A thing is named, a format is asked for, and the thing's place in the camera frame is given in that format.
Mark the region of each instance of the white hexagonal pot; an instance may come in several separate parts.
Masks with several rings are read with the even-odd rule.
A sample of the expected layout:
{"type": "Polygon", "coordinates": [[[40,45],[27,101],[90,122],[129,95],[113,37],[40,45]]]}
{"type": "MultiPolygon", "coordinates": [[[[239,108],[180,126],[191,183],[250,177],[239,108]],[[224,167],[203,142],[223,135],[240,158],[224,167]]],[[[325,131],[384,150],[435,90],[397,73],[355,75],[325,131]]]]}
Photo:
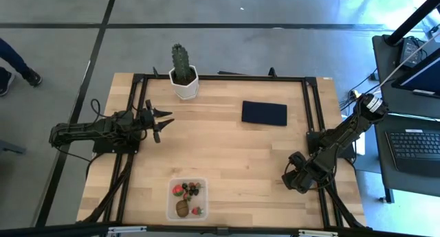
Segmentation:
{"type": "Polygon", "coordinates": [[[179,96],[179,98],[183,100],[194,99],[199,90],[199,75],[197,75],[197,70],[195,69],[195,66],[190,65],[190,67],[194,69],[195,79],[186,86],[178,85],[173,82],[173,77],[171,74],[174,71],[174,68],[171,69],[168,73],[170,75],[171,86],[173,86],[174,88],[174,93],[176,93],[177,96],[179,96]]]}

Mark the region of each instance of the computer screen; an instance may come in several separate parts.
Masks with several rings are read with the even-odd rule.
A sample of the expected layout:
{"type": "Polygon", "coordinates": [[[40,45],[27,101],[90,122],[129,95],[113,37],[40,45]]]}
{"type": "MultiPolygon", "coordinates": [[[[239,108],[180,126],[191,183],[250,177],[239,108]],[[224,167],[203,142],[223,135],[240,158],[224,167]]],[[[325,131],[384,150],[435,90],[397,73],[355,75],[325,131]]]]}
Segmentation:
{"type": "Polygon", "coordinates": [[[440,94],[440,49],[398,78],[393,86],[411,91],[440,94]]]}

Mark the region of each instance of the wooden tabletop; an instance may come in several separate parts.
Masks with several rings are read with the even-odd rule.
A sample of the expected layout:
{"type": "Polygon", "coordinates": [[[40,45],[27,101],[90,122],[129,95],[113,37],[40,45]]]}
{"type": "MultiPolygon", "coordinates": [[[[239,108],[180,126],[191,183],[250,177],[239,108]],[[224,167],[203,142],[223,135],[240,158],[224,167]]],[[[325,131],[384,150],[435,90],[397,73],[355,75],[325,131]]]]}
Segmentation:
{"type": "MultiPolygon", "coordinates": [[[[124,110],[133,74],[115,74],[105,115],[124,110]]],[[[318,78],[327,128],[341,122],[331,78],[318,78]]],[[[140,85],[135,102],[138,101],[140,85]]],[[[318,128],[309,89],[313,121],[318,128]]],[[[198,96],[180,100],[168,80],[148,80],[146,99],[161,111],[172,111],[175,121],[156,144],[151,133],[141,143],[131,173],[123,222],[144,225],[209,225],[230,227],[323,227],[318,193],[300,194],[281,181],[287,158],[307,154],[308,131],[299,82],[201,80],[198,96]],[[287,127],[241,122],[243,100],[287,105],[287,127]],[[168,182],[173,177],[208,180],[209,215],[205,221],[169,222],[166,219],[168,182]]],[[[109,189],[115,154],[95,160],[82,196],[78,220],[91,214],[109,189]]],[[[353,168],[338,160],[338,194],[357,220],[365,224],[353,168]]],[[[119,195],[113,204],[116,217],[119,195]]],[[[335,224],[327,195],[331,222],[335,224]]]]}

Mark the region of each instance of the gray floor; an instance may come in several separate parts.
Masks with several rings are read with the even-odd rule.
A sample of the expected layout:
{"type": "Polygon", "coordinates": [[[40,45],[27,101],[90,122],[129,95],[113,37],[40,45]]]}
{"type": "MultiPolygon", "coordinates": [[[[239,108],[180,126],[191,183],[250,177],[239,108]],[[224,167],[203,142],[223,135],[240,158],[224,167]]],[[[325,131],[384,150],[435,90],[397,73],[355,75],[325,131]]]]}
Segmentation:
{"type": "MultiPolygon", "coordinates": [[[[0,23],[100,23],[108,0],[0,0],[0,23]],[[17,5],[24,3],[26,8],[17,5]]],[[[116,0],[111,23],[326,23],[399,25],[414,7],[410,0],[116,0]]],[[[89,62],[97,30],[0,29],[27,63],[44,77],[38,89],[17,80],[0,99],[0,139],[25,146],[27,155],[0,156],[0,228],[27,227],[39,208],[56,152],[50,128],[66,122],[89,62]]],[[[89,101],[105,105],[113,74],[160,73],[171,68],[171,46],[179,42],[201,74],[218,70],[265,75],[335,78],[339,97],[375,68],[371,37],[381,30],[134,29],[107,30],[96,61],[80,122],[94,118],[89,101]]],[[[420,32],[411,33],[423,37],[420,32]]],[[[374,85],[366,82],[359,90],[374,85]]],[[[71,152],[90,157],[91,143],[71,152]]],[[[67,160],[48,224],[73,223],[85,182],[86,164],[67,160]]],[[[440,199],[396,192],[385,205],[380,174],[358,172],[368,226],[437,235],[440,199]]]]}

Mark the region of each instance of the plastic container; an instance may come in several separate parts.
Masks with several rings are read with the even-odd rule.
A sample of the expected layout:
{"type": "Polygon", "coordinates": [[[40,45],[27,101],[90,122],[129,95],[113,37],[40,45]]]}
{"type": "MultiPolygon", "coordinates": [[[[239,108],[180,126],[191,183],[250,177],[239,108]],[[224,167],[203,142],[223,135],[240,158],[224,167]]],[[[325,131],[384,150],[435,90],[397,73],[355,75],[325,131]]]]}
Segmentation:
{"type": "Polygon", "coordinates": [[[174,178],[170,180],[168,186],[168,205],[166,206],[166,218],[168,221],[204,221],[208,217],[208,182],[203,178],[174,178]],[[190,213],[186,217],[180,217],[176,212],[176,204],[180,200],[183,200],[182,196],[174,196],[172,193],[173,188],[176,185],[183,183],[200,183],[201,188],[197,196],[192,196],[191,201],[188,202],[188,208],[190,213]],[[191,213],[194,207],[200,207],[203,212],[201,215],[194,215],[191,213]]]}

